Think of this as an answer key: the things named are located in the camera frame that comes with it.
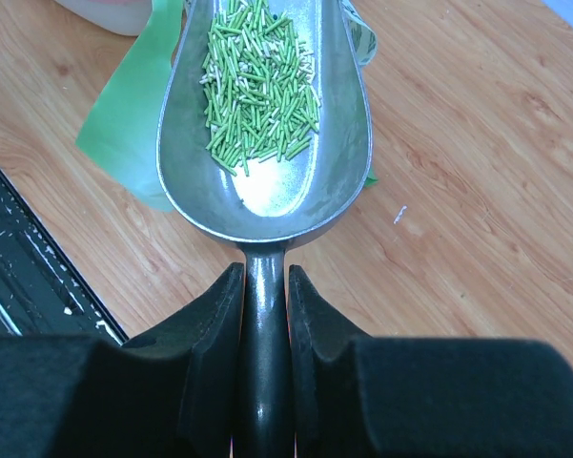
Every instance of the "shiny metal surface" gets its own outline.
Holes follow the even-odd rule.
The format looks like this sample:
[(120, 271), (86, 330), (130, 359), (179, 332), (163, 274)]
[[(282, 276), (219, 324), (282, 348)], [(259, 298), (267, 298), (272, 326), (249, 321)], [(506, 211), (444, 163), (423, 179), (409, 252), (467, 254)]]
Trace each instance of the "shiny metal surface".
[(210, 134), (198, 81), (207, 31), (227, 1), (196, 0), (191, 7), (159, 120), (157, 167), (169, 199), (189, 222), (246, 253), (235, 457), (292, 457), (283, 256), (327, 231), (358, 196), (371, 164), (371, 115), (341, 3), (269, 0), (272, 11), (295, 19), (314, 52), (319, 134), (310, 151), (292, 161), (251, 161), (249, 177), (225, 173), (205, 151)]

